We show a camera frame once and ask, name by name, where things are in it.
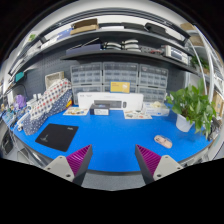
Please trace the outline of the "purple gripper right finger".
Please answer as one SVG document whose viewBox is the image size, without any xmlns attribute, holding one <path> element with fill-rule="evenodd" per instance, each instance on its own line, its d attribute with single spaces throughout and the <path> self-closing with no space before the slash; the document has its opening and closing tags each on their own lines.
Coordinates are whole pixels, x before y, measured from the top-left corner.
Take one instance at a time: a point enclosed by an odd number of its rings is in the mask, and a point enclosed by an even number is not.
<svg viewBox="0 0 224 224">
<path fill-rule="evenodd" d="M 135 156 L 146 184 L 182 169 L 182 166 L 169 155 L 160 156 L 140 145 L 135 146 Z"/>
</svg>

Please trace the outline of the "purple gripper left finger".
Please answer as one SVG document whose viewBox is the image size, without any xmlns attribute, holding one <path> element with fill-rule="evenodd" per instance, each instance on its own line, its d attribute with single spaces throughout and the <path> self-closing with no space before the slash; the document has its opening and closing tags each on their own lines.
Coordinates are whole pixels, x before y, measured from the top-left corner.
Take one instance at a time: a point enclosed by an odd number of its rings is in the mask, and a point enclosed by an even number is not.
<svg viewBox="0 0 224 224">
<path fill-rule="evenodd" d="M 58 156 L 45 167 L 45 170 L 81 186 L 92 155 L 92 145 L 87 145 L 67 157 Z"/>
</svg>

